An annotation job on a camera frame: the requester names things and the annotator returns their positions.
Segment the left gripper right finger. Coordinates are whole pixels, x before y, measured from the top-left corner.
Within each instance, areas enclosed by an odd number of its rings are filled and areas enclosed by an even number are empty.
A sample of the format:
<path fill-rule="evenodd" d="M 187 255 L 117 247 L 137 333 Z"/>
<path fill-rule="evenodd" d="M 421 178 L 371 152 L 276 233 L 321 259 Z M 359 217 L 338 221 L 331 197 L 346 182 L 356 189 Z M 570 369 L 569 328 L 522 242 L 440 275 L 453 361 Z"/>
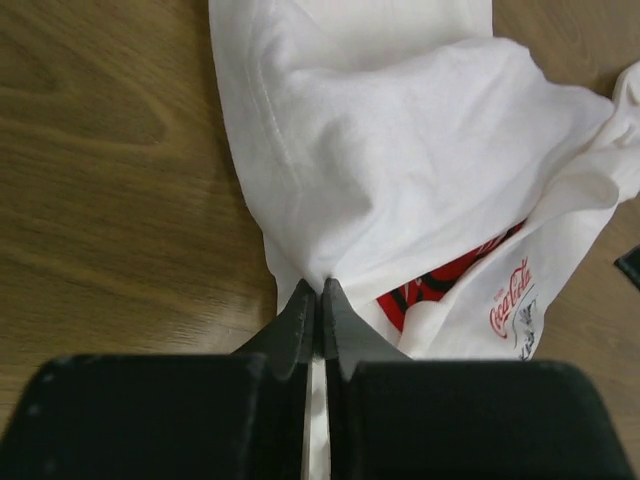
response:
<path fill-rule="evenodd" d="M 321 295 L 322 347 L 328 383 L 348 383 L 362 362 L 406 362 L 401 353 L 352 307 L 337 279 L 325 281 Z"/>

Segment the white Coca-Cola t-shirt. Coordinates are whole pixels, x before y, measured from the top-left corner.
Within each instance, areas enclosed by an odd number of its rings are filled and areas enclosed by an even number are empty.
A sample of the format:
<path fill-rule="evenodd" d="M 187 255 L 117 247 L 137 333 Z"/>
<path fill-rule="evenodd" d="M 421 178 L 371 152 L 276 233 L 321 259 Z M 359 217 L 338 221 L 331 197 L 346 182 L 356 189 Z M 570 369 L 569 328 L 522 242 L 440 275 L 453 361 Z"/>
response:
<path fill-rule="evenodd" d="M 627 479 L 590 382 L 533 360 L 639 192 L 639 68 L 548 80 L 488 1 L 213 1 L 232 160 L 285 307 L 337 279 L 409 357 L 311 380 L 313 479 Z"/>

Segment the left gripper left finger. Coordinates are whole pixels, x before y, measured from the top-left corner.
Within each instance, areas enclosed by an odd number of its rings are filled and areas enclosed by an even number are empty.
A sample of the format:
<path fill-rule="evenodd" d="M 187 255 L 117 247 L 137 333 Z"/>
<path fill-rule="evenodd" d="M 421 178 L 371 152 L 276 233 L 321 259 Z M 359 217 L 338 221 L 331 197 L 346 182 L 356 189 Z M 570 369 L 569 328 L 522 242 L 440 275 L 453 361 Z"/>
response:
<path fill-rule="evenodd" d="M 234 353 L 264 355 L 274 376 L 289 380 L 312 357 L 315 309 L 315 291 L 300 280 L 284 309 Z"/>

